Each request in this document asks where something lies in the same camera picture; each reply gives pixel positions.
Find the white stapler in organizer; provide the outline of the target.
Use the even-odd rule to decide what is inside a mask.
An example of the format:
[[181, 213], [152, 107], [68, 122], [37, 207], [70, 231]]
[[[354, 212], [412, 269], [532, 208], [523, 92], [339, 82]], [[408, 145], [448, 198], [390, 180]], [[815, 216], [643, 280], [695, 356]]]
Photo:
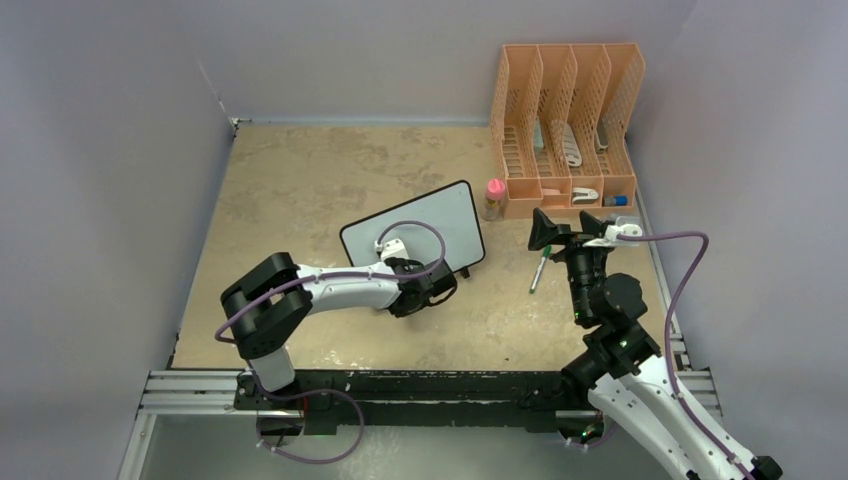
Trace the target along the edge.
[[596, 203], [600, 198], [597, 190], [588, 187], [573, 187], [571, 190], [571, 202], [576, 205], [588, 205]]

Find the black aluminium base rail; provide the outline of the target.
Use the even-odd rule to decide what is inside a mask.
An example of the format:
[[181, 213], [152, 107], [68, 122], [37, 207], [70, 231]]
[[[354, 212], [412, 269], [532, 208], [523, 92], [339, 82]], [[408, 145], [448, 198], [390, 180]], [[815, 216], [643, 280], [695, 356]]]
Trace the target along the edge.
[[242, 415], [301, 423], [308, 435], [340, 426], [512, 427], [577, 435], [600, 421], [556, 371], [325, 370], [297, 373], [267, 396], [236, 370], [150, 373], [140, 409], [158, 415]]

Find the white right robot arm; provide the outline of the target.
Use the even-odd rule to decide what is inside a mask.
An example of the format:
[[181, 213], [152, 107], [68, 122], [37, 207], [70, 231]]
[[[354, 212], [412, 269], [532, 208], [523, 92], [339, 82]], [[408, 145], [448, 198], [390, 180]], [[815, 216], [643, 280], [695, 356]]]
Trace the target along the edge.
[[535, 208], [528, 240], [531, 251], [558, 247], [550, 259], [565, 265], [574, 320], [588, 332], [585, 352], [562, 370], [564, 399], [595, 407], [674, 479], [781, 478], [776, 460], [743, 446], [679, 380], [669, 337], [676, 305], [667, 308], [658, 345], [639, 322], [648, 311], [640, 281], [607, 272], [615, 248], [653, 236], [633, 217], [602, 220], [582, 211], [579, 219], [575, 231]]

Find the white whiteboard black frame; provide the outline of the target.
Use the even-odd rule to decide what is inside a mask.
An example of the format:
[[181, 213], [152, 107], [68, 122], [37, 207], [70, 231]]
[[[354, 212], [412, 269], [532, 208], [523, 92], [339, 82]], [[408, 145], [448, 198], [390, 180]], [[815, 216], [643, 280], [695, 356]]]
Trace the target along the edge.
[[459, 180], [343, 226], [339, 238], [352, 266], [380, 260], [375, 242], [400, 238], [409, 259], [428, 264], [439, 258], [453, 272], [470, 277], [469, 268], [486, 255], [470, 184]]

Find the clear small plastic jar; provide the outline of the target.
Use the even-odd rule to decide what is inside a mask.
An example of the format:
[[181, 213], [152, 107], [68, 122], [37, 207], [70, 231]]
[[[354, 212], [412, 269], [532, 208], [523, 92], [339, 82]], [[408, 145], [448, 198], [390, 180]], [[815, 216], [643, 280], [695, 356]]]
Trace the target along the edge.
[[642, 220], [638, 216], [612, 214], [609, 215], [605, 221], [611, 225], [622, 228], [629, 225], [635, 225], [638, 229], [642, 228]]

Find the pink cartoon bottle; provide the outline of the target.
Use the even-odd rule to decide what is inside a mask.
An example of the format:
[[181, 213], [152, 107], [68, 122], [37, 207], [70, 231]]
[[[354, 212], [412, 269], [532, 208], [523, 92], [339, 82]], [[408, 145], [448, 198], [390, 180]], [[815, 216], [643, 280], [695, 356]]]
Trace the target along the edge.
[[506, 197], [506, 183], [499, 178], [488, 181], [484, 192], [482, 217], [487, 221], [498, 220], [502, 216], [503, 200]]

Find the grey tool in organizer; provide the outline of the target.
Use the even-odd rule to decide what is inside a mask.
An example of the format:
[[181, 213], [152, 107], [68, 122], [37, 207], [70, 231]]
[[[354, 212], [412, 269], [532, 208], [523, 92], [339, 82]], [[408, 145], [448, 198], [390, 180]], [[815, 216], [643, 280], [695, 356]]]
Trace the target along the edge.
[[609, 138], [602, 120], [598, 121], [595, 128], [594, 147], [597, 153], [604, 153], [609, 148]]

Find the peach plastic file organizer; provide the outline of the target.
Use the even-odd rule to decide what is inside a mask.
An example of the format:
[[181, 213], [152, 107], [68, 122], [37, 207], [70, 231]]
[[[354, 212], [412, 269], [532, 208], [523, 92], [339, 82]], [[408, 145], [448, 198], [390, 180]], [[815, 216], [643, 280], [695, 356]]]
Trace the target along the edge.
[[635, 43], [502, 46], [489, 129], [506, 218], [636, 211], [626, 136], [645, 71]]

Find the white long tool in organizer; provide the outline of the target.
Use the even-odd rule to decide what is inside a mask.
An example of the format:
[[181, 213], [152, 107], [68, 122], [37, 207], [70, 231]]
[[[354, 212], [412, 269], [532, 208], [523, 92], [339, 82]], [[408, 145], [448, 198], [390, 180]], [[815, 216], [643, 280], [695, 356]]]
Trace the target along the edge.
[[570, 124], [566, 124], [563, 129], [562, 149], [566, 164], [569, 168], [578, 168], [583, 164], [583, 157]]

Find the white green whiteboard marker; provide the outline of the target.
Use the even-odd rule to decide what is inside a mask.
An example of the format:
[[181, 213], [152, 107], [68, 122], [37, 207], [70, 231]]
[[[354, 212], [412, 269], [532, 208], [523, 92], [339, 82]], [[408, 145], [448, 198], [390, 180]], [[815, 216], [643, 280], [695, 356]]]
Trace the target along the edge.
[[536, 292], [537, 288], [538, 288], [538, 285], [539, 285], [539, 282], [541, 280], [543, 271], [545, 269], [545, 265], [546, 265], [546, 263], [547, 263], [547, 261], [550, 257], [551, 250], [552, 250], [551, 245], [545, 246], [542, 250], [542, 253], [540, 255], [540, 261], [537, 265], [537, 268], [536, 268], [535, 273], [534, 273], [534, 277], [533, 277], [531, 284], [530, 284], [530, 287], [528, 289], [528, 292], [530, 294], [534, 294]]

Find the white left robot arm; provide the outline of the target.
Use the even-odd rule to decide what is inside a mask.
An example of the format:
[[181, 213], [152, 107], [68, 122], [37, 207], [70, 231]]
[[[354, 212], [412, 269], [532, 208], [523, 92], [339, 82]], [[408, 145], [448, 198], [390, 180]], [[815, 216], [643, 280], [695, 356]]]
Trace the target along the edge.
[[258, 376], [260, 397], [284, 409], [298, 395], [285, 344], [307, 316], [371, 308], [403, 318], [443, 303], [457, 288], [444, 260], [423, 264], [391, 257], [361, 267], [319, 268], [296, 264], [289, 253], [278, 252], [221, 294], [227, 321], [216, 339], [236, 346]]

